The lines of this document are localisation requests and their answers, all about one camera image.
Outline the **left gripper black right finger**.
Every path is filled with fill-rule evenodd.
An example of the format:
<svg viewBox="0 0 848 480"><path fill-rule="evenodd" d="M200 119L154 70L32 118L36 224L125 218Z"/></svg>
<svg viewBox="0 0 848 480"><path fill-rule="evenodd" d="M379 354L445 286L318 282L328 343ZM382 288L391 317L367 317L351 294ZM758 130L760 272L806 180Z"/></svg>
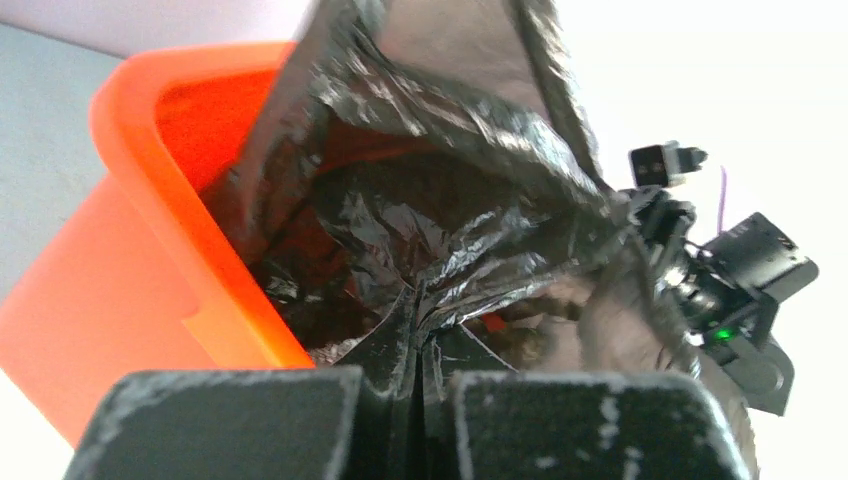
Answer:
<svg viewBox="0 0 848 480"><path fill-rule="evenodd" d="M746 479L716 400L675 373L510 370L457 327L423 347L443 479Z"/></svg>

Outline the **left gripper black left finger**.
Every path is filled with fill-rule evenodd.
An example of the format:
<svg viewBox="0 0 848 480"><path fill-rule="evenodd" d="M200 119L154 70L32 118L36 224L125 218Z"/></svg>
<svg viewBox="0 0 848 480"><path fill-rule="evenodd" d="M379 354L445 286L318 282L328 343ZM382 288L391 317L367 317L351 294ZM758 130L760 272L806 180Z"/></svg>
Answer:
<svg viewBox="0 0 848 480"><path fill-rule="evenodd" d="M104 397L69 479L402 479L411 340L403 291L338 364L143 371Z"/></svg>

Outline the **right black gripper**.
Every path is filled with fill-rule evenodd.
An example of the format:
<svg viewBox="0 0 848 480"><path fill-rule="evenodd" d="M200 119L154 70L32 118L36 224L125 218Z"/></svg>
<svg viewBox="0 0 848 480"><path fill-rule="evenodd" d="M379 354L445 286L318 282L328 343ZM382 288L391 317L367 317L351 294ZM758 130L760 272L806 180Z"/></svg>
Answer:
<svg viewBox="0 0 848 480"><path fill-rule="evenodd" d="M688 239L697 220L694 205L660 187L626 189L624 195L646 249L653 297L674 303L690 331L708 331L713 326L711 270L704 249Z"/></svg>

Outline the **black plastic trash bag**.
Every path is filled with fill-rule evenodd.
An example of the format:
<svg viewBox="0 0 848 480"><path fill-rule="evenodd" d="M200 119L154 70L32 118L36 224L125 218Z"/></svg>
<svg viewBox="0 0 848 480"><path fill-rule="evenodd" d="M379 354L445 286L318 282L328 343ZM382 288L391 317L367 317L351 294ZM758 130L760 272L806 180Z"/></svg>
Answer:
<svg viewBox="0 0 848 480"><path fill-rule="evenodd" d="M202 201L318 358L418 296L407 472L442 479L423 347L462 327L516 372L693 379L756 479L746 402L653 297L568 63L549 1L321 1Z"/></svg>

